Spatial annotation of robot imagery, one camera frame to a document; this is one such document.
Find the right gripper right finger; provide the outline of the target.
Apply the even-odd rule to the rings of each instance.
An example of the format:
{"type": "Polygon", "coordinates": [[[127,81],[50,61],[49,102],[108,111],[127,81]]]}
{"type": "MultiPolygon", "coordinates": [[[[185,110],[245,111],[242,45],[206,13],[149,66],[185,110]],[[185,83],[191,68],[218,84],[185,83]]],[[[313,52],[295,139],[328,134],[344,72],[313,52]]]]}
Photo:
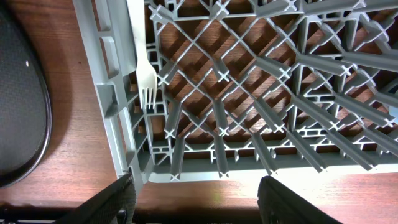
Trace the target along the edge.
{"type": "Polygon", "coordinates": [[[338,223],[271,176],[261,179],[257,204],[263,223],[338,223]]]}

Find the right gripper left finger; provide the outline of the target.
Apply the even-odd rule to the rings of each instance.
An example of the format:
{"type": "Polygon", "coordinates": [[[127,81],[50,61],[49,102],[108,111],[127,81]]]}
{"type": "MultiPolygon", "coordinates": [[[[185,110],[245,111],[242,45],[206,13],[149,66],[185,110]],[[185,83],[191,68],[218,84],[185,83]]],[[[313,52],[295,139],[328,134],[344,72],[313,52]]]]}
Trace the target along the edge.
{"type": "Polygon", "coordinates": [[[134,180],[131,174],[125,174],[55,223],[132,223],[135,206],[134,180]]]}

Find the white plastic fork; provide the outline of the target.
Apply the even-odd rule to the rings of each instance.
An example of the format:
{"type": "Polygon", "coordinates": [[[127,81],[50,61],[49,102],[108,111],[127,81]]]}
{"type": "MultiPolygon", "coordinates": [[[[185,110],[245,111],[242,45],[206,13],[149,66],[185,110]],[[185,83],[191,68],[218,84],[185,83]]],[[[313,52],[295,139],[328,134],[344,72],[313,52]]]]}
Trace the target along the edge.
{"type": "Polygon", "coordinates": [[[126,0],[136,50],[136,79],[140,106],[154,109],[157,93],[157,73],[150,64],[146,49],[144,0],[126,0]]]}

